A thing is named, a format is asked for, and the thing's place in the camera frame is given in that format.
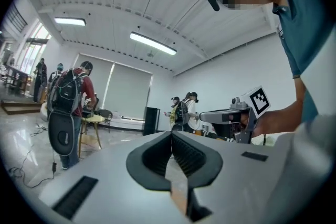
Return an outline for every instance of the roller shade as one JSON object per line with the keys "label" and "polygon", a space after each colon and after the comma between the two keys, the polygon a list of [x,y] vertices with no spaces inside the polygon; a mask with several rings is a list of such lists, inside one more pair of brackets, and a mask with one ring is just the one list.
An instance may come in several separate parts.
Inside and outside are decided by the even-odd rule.
{"label": "roller shade", "polygon": [[152,74],[115,64],[104,108],[128,118],[143,119],[151,78]]}

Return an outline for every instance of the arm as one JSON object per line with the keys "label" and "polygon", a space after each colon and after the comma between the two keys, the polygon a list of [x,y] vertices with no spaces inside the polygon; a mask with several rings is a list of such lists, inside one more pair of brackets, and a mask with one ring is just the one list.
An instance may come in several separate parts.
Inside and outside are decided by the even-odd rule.
{"label": "arm", "polygon": [[39,62],[39,63],[37,64],[37,66],[35,67],[34,74],[36,74],[36,73],[38,72],[38,69],[40,68],[40,66],[41,66],[41,63]]}
{"label": "arm", "polygon": [[96,97],[94,95],[95,91],[93,89],[92,81],[89,78],[86,78],[85,83],[86,83],[86,86],[85,86],[84,92],[86,93],[87,98],[91,98],[91,102],[87,104],[87,107],[91,109],[96,104]]}
{"label": "arm", "polygon": [[295,78],[294,83],[296,101],[284,109],[269,111],[261,116],[254,137],[261,134],[293,132],[300,125],[306,87],[300,78]]}
{"label": "arm", "polygon": [[196,107],[195,107],[195,102],[194,101],[190,101],[188,103],[188,114],[190,117],[197,117],[196,113]]}

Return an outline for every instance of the white sleeve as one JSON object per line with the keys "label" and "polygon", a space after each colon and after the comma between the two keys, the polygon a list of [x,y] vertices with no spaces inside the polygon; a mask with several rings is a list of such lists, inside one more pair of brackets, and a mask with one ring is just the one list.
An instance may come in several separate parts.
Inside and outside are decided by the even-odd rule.
{"label": "white sleeve", "polygon": [[196,105],[195,105],[195,101],[190,101],[188,103],[188,113],[193,113],[195,114],[196,112]]}

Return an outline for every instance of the black speaker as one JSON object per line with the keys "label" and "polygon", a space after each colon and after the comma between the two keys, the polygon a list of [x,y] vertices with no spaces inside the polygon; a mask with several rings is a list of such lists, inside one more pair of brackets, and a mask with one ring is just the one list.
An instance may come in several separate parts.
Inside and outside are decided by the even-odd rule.
{"label": "black speaker", "polygon": [[143,126],[142,135],[155,134],[158,132],[159,116],[160,109],[146,106],[144,115],[145,124]]}

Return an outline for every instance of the ceiling light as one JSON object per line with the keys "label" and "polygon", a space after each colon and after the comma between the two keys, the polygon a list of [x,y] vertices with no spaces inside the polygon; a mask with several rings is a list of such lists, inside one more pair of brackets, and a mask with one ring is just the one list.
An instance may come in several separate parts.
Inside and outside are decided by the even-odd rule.
{"label": "ceiling light", "polygon": [[55,22],[64,25],[80,25],[80,26],[86,25],[84,19],[77,19],[77,18],[55,17]]}
{"label": "ceiling light", "polygon": [[162,44],[154,39],[151,39],[149,37],[146,37],[146,36],[143,36],[143,35],[140,35],[138,33],[135,33],[135,32],[132,32],[131,35],[130,35],[130,38],[133,39],[133,40],[136,40],[136,41],[139,41],[141,43],[144,43],[146,45],[149,45],[151,47],[154,47],[156,49],[159,49],[161,51],[164,51],[166,52],[167,54],[170,54],[170,55],[175,55],[177,53],[177,51],[165,44]]}

